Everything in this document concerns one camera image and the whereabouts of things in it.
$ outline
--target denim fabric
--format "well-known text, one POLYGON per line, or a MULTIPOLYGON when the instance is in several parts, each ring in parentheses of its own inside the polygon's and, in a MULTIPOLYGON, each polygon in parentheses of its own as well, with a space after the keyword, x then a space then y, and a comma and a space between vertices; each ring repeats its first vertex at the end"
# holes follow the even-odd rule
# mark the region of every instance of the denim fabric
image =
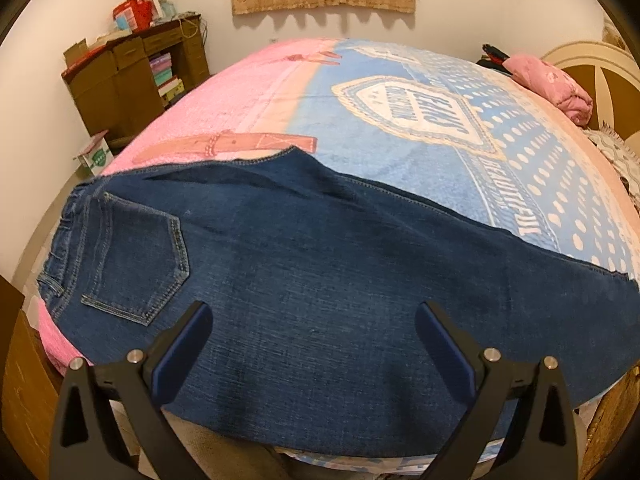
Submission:
POLYGON ((423 300, 510 358, 557 356, 574 404, 640 349, 626 274, 297 149, 82 184, 40 291, 95 363, 149 345, 206 301, 213 332, 168 409, 230 436, 350 456, 437 452, 463 413, 415 334, 423 300))

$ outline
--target dark blue jeans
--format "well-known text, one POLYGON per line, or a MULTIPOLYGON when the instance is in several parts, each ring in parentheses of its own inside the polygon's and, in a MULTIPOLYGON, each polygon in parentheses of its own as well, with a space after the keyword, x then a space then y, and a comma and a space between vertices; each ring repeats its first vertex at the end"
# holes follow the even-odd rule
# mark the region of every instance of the dark blue jeans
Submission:
POLYGON ((78 186, 40 291, 95 363, 148 345, 193 300, 209 342, 168 409, 331 454, 437 452, 463 413, 414 331, 436 300, 484 346, 561 362, 578 404, 639 356, 636 282, 297 149, 78 186))

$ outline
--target jeans back pocket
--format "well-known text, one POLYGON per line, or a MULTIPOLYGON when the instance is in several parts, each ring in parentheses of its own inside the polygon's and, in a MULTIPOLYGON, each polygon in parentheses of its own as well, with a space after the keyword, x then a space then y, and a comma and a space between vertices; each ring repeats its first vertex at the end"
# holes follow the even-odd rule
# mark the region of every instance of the jeans back pocket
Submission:
POLYGON ((105 192, 82 303, 148 326, 189 276, 180 219, 105 192))

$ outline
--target white wall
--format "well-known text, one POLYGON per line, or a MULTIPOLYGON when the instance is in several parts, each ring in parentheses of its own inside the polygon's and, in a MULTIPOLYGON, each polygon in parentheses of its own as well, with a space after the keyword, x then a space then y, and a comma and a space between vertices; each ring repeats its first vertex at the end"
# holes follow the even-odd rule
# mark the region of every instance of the white wall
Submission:
POLYGON ((88 136, 62 53, 103 33, 123 0, 32 0, 0 46, 0 274, 10 279, 88 136))
MULTIPOLYGON (((0 46, 0 273, 10 277, 44 211, 76 168, 87 136, 60 72, 62 52, 103 33, 123 0, 33 0, 0 46)), ((476 60, 482 43, 541 56, 597 40, 596 0, 417 0, 415 15, 345 6, 231 15, 230 0, 173 0, 209 22, 219 72, 269 44, 305 36, 394 41, 476 60)))
POLYGON ((483 43, 542 56, 567 41, 599 40, 603 25, 596 0, 417 0, 415 15, 340 6, 235 17, 230 0, 173 1, 209 22, 207 57, 214 72, 271 38, 367 38, 477 60, 483 43))

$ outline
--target silver bolt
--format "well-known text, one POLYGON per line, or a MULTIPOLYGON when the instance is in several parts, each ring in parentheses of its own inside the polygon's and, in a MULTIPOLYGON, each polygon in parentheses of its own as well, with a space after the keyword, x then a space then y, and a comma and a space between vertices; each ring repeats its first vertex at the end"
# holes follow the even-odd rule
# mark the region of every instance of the silver bolt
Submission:
POLYGON ((502 354, 500 353, 500 351, 497 348, 492 348, 492 347, 485 348, 482 355, 484 355, 484 358, 490 363, 496 363, 502 357, 502 354))
POLYGON ((82 359, 81 357, 74 357, 69 363, 69 368, 71 368, 72 370, 79 370, 80 368, 82 368, 83 364, 84 359, 82 359))
POLYGON ((547 368, 549 368, 549 370, 555 370, 556 368, 558 368, 558 359, 556 359, 552 355, 546 356, 542 362, 547 368))
POLYGON ((145 357, 145 353, 142 350, 139 350, 136 348, 135 350, 132 350, 127 354, 127 361, 129 361, 132 364, 135 364, 142 361, 144 357, 145 357))

